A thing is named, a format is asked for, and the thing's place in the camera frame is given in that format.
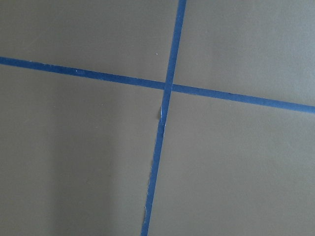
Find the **blue tape line lengthwise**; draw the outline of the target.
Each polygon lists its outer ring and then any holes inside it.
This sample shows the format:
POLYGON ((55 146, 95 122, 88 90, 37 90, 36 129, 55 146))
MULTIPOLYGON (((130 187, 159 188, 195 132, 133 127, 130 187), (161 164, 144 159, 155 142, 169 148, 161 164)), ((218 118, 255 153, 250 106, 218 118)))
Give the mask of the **blue tape line lengthwise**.
POLYGON ((172 93, 174 74, 177 64, 178 50, 180 45, 184 15, 187 2, 185 0, 178 1, 177 13, 175 18, 175 25, 173 30, 172 44, 170 48, 170 55, 168 60, 168 67, 166 72, 166 78, 163 89, 163 97, 160 107, 160 119, 157 127, 156 143, 153 152, 150 179, 147 189, 147 197, 145 203, 145 214, 141 227, 141 236, 147 236, 149 232, 150 219, 152 214, 152 208, 154 203, 156 182, 158 177, 158 169, 160 163, 160 156, 163 146, 165 127, 168 116, 168 109, 170 104, 170 98, 172 93))

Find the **blue tape line crosswise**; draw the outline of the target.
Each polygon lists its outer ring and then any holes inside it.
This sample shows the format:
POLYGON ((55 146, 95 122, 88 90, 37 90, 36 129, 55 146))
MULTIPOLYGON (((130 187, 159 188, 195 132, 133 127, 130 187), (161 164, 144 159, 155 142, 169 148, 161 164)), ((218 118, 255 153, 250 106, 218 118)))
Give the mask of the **blue tape line crosswise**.
MULTIPOLYGON (((60 66, 60 65, 39 63, 39 62, 27 61, 27 60, 21 60, 21 59, 1 57, 0 63, 7 66, 15 66, 15 67, 20 67, 20 68, 46 71, 46 72, 58 73, 58 74, 65 74, 65 75, 70 75, 70 76, 77 76, 77 77, 115 82, 115 83, 121 83, 121 84, 128 84, 128 85, 134 85, 134 86, 140 86, 140 87, 146 87, 146 88, 152 88, 152 89, 163 90, 165 87, 164 82, 139 79, 139 78, 121 76, 121 75, 114 75, 114 74, 90 71, 90 70, 79 69, 79 68, 65 67, 65 66, 60 66)), ((210 97, 210 98, 236 101, 236 102, 267 106, 267 107, 273 107, 273 108, 279 108, 279 109, 286 109, 286 110, 292 110, 292 111, 299 111, 299 112, 304 112, 304 113, 313 114, 315 112, 314 106, 310 106, 310 105, 278 101, 278 100, 273 100, 273 99, 266 99, 266 98, 248 96, 248 95, 242 95, 242 94, 233 94, 229 92, 223 92, 223 91, 217 91, 217 90, 211 90, 211 89, 205 89, 205 88, 196 88, 196 87, 174 84, 172 86, 172 90, 174 92, 179 92, 179 93, 186 93, 186 94, 191 94, 191 95, 198 95, 198 96, 204 96, 204 97, 210 97)))

